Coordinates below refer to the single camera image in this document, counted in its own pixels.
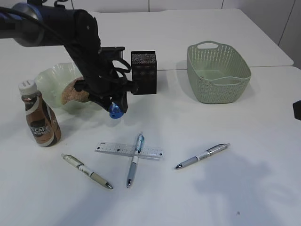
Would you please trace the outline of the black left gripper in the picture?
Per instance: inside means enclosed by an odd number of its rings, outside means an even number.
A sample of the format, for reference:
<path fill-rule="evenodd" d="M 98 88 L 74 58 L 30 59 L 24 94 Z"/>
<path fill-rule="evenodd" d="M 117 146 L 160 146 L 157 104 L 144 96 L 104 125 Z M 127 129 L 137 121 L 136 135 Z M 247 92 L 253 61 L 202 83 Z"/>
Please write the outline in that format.
<path fill-rule="evenodd" d="M 75 83 L 77 92 L 88 92 L 89 99 L 107 112 L 110 111 L 112 101 L 123 113 L 127 112 L 127 92 L 135 93 L 138 89 L 137 84 L 127 78 L 127 73 L 131 71 L 127 61 L 108 59 L 101 54 L 93 57 L 76 54 L 74 63 L 84 78 Z"/>

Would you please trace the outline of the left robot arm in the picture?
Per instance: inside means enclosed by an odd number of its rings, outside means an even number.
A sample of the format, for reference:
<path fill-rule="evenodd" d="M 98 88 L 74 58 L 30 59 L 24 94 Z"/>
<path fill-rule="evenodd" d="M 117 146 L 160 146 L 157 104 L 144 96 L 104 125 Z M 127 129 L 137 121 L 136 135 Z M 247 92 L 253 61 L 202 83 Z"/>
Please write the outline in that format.
<path fill-rule="evenodd" d="M 0 36 L 24 47 L 63 46 L 82 75 L 73 89 L 110 114 L 126 113 L 127 93 L 138 90 L 127 79 L 131 66 L 123 59 L 124 47 L 102 47 L 96 18 L 83 9 L 66 9 L 61 0 L 51 7 L 43 0 L 1 7 Z"/>

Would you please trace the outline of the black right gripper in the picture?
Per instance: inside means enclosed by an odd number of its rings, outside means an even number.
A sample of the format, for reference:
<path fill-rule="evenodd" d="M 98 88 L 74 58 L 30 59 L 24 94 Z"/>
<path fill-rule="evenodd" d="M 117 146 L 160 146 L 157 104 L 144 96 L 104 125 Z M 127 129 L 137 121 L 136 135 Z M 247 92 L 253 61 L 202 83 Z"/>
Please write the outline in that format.
<path fill-rule="evenodd" d="M 301 120 L 301 101 L 293 103 L 293 113 L 295 119 Z"/>

